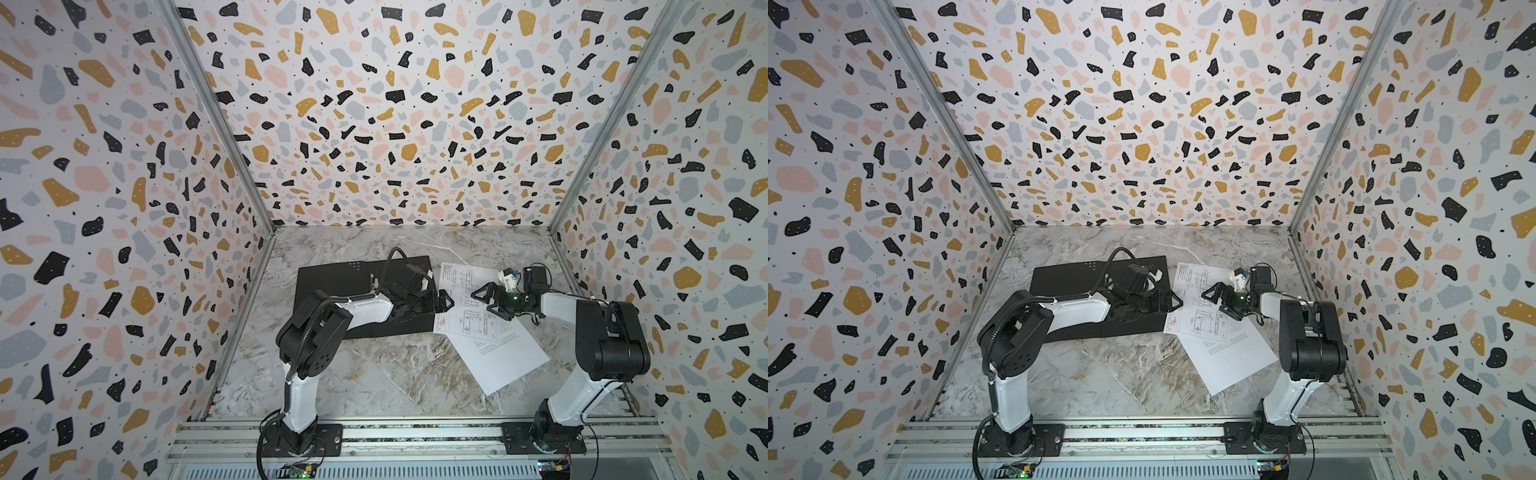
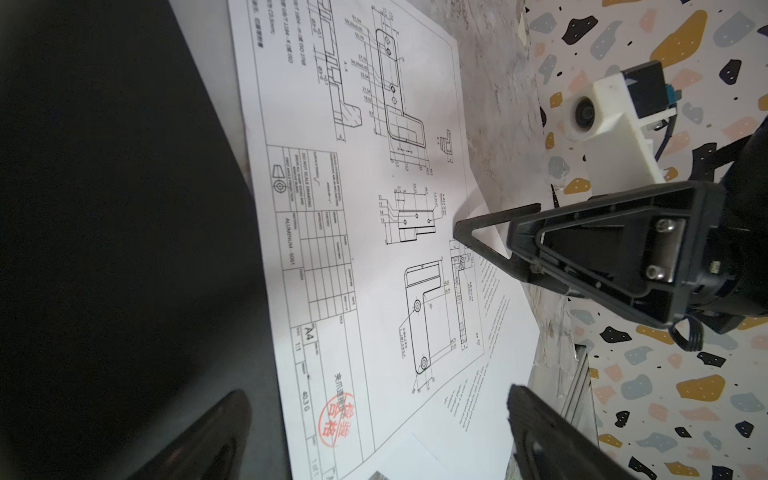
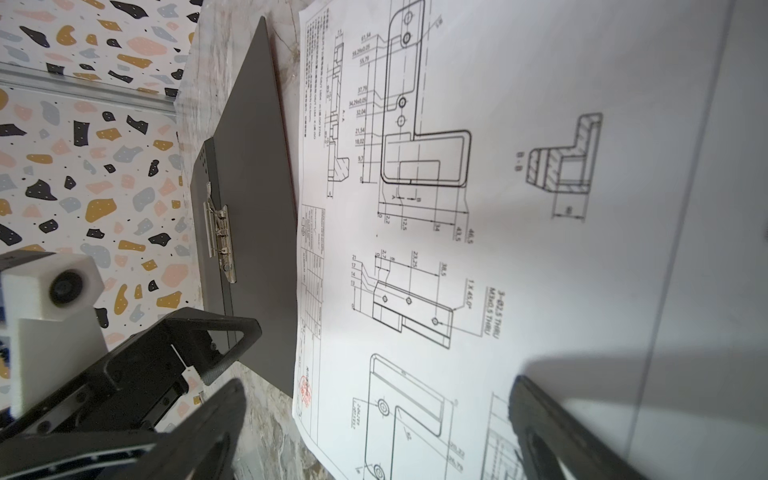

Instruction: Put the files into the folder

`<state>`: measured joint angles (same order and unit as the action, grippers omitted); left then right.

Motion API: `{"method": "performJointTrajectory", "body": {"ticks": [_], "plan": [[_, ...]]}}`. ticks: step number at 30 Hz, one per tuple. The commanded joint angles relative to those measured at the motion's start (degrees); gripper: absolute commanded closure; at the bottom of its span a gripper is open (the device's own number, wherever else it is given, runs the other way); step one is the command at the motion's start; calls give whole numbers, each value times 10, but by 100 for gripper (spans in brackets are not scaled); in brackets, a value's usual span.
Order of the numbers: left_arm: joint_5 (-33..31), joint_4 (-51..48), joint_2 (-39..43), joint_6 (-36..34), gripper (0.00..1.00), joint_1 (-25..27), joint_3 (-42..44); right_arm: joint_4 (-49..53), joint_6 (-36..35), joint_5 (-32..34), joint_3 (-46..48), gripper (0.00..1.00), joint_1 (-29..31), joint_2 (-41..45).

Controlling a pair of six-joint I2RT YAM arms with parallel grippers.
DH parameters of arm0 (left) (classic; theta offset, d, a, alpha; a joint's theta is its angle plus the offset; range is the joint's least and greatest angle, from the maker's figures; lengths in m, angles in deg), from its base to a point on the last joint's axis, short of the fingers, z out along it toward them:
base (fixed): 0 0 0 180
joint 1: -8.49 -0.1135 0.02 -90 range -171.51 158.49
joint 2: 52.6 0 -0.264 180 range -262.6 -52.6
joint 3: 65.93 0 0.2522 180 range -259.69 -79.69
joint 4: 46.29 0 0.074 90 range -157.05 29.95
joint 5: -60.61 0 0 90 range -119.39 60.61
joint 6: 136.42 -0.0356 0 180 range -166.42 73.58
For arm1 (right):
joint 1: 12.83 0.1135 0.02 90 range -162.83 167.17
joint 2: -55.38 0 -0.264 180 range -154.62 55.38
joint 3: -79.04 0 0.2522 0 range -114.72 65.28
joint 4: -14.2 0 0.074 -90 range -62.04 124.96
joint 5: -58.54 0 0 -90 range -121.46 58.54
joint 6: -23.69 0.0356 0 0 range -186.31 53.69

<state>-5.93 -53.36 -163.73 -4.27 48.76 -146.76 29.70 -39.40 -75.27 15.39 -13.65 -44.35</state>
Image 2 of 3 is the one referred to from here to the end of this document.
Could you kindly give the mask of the white drawing paper sheet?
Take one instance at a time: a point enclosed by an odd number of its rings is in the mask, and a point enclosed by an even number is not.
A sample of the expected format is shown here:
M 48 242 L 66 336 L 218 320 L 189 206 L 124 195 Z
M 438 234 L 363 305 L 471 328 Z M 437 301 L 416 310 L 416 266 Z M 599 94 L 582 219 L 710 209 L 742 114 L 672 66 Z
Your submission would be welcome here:
M 406 1 L 232 1 L 295 479 L 374 452 L 387 276 L 471 210 L 458 45 Z

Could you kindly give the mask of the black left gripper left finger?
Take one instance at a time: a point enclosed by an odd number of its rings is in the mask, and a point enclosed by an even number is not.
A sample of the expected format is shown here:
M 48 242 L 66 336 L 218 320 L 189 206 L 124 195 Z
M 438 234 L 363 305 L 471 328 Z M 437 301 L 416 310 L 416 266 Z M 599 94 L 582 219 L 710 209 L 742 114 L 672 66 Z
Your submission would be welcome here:
M 131 477 L 237 479 L 251 419 L 246 393 L 233 390 Z

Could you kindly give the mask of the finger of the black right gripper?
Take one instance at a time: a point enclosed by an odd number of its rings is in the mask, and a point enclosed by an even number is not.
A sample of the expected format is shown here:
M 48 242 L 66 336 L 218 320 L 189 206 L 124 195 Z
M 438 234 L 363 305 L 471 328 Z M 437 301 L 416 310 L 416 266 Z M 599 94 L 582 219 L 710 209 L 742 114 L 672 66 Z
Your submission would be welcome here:
M 517 254 L 509 253 L 504 243 L 504 234 L 512 220 L 540 211 L 541 204 L 534 203 L 456 220 L 453 239 L 521 283 L 567 294 L 569 287 L 566 284 L 549 274 L 533 272 L 530 264 Z

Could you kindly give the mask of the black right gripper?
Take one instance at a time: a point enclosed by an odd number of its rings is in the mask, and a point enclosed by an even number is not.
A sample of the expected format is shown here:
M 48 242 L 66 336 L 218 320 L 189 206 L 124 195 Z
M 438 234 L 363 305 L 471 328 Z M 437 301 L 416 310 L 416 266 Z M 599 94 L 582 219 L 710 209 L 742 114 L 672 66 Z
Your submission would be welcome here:
M 714 332 L 730 332 L 767 314 L 767 123 L 696 149 L 689 178 L 524 215 L 507 246 L 626 320 L 667 327 L 689 305 Z M 695 290 L 703 256 L 707 278 Z

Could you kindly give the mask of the white text paper sheet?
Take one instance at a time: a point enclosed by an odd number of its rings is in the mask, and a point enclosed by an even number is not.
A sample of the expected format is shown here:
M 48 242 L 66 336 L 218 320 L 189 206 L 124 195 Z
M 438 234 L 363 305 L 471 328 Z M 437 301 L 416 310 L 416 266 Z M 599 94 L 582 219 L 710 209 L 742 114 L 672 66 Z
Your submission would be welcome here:
M 539 330 L 521 285 L 457 240 L 421 239 L 387 276 L 374 332 L 374 452 L 357 479 L 502 479 L 506 397 Z

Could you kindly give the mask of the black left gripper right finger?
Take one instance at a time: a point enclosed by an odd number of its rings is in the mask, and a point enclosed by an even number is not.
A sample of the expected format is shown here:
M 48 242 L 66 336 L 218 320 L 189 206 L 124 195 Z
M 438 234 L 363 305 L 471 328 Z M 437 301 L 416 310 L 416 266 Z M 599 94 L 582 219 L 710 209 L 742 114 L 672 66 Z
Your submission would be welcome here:
M 633 476 L 525 386 L 508 394 L 514 458 L 526 480 L 620 480 Z

